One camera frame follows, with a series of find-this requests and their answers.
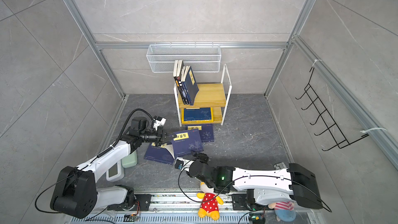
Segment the blue book Lunyu label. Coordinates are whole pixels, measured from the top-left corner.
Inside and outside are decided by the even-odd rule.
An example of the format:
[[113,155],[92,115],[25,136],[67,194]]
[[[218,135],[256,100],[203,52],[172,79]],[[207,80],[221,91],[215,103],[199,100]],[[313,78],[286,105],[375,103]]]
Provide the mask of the blue book Lunyu label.
[[196,95],[199,92],[199,87],[191,66],[189,67],[186,81],[188,84],[190,97],[192,99],[192,104],[194,105]]

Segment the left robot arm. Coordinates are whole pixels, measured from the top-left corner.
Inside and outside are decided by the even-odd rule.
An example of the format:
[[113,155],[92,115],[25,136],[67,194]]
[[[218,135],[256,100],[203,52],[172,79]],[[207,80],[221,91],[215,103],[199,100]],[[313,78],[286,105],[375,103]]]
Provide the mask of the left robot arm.
[[96,183],[123,158],[136,151],[143,143],[161,146],[175,135],[164,130],[166,120],[154,117],[151,122],[145,117],[135,117],[125,124],[116,141],[105,151],[77,167],[65,167],[50,201],[50,208],[76,218],[87,217],[94,209],[116,206],[125,209],[135,204],[134,189],[117,185],[98,189]]

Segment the purple blue book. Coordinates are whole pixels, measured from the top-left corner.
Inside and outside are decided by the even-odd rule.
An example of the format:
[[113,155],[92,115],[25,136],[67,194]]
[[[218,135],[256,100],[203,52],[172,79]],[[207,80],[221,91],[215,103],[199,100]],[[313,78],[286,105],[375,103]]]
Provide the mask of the purple blue book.
[[200,132],[198,129],[175,132],[175,135],[176,137],[172,140],[175,157],[190,155],[192,151],[204,151]]

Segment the black wolf cover book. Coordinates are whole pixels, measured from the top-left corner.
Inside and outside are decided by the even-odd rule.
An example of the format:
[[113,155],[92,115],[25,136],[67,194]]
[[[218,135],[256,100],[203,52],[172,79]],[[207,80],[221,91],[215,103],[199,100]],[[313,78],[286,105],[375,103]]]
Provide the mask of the black wolf cover book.
[[184,105],[187,105],[187,99],[186,99],[186,96],[185,96],[185,93],[184,93],[184,89],[183,89],[183,86],[182,86],[182,82],[181,82],[181,70],[182,70],[182,68],[183,68],[183,60],[177,60],[178,61],[178,72],[177,72],[177,79],[178,79],[178,83],[179,83],[179,87],[180,87],[180,90],[181,90],[181,95],[182,95],[182,101],[183,101],[183,103],[184,103]]

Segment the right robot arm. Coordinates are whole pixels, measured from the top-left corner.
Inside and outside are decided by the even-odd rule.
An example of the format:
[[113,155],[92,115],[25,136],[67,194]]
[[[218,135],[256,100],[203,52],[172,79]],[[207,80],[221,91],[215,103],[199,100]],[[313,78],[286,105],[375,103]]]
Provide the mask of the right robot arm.
[[298,206],[322,209],[316,176],[297,163],[273,171],[248,170],[237,167],[212,167],[204,153],[194,153],[191,160],[177,158],[175,169],[213,189],[216,194],[230,191],[247,191],[249,204],[268,205],[275,202],[293,201]]

